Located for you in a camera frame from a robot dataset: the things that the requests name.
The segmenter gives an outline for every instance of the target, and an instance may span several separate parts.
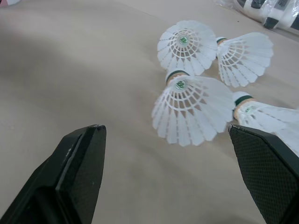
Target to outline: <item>shuttlecock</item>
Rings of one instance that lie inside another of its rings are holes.
[[[268,36],[250,33],[234,39],[217,38],[221,80],[233,87],[254,83],[269,67],[273,43]]]
[[[277,134],[289,122],[299,121],[299,111],[257,102],[245,92],[235,92],[234,117],[246,127]]]
[[[216,58],[214,32],[197,21],[180,21],[168,28],[158,43],[158,59],[167,70],[183,68],[189,75],[201,75]]]
[[[153,127],[168,143],[198,146],[225,131],[234,108],[230,89],[214,78],[170,71],[152,111]]]

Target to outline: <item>white shuttlecock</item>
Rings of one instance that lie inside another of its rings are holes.
[[[232,120],[230,89],[214,78],[169,72],[166,88],[152,111],[153,127],[168,143],[198,146],[225,131]]]
[[[299,121],[299,111],[257,102],[245,92],[235,92],[234,117],[246,127],[277,134],[289,122]]]
[[[183,68],[189,75],[201,75],[216,58],[214,32],[197,21],[180,21],[168,28],[158,43],[158,59],[167,70]]]
[[[234,39],[217,38],[219,75],[233,87],[254,83],[270,66],[273,43],[268,36],[250,33]]]

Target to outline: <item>shuttlecock cork base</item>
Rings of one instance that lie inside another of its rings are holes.
[[[240,92],[240,91],[233,93],[233,100],[235,102],[234,118],[236,120],[239,119],[238,112],[239,112],[239,109],[240,109],[240,107],[242,105],[244,105],[245,103],[250,102],[250,101],[256,101],[256,99],[254,99],[248,93],[246,93],[246,92]]]
[[[216,38],[217,45],[221,44],[222,42],[226,41],[227,38],[225,37],[218,37]]]
[[[190,76],[190,75],[182,69],[171,70],[166,75],[166,79],[165,79],[166,85],[168,85],[171,80],[179,76]]]

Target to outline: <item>green band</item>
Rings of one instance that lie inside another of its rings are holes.
[[[220,38],[219,40],[217,40],[217,43],[219,43],[220,41],[223,41],[223,40],[227,40],[226,38]]]
[[[174,71],[174,72],[172,72],[172,73],[169,74],[169,76],[168,76],[167,79],[166,79],[166,83],[168,83],[168,80],[169,80],[172,76],[174,76],[175,74],[180,73],[180,72],[184,73],[184,74],[187,75],[187,76],[190,76],[187,72],[185,72],[185,71],[183,71],[183,70],[176,70],[176,71]]]
[[[242,96],[235,101],[235,106],[238,106],[241,102],[243,102],[246,99],[253,99],[253,97],[250,95]]]

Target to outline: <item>green logo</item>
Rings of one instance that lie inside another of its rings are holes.
[[[188,42],[188,37],[186,37],[186,36],[182,36],[182,37],[179,39],[179,42],[180,42],[182,45],[187,44],[187,42]]]
[[[185,81],[179,81],[176,83],[176,89],[181,90],[185,87]]]

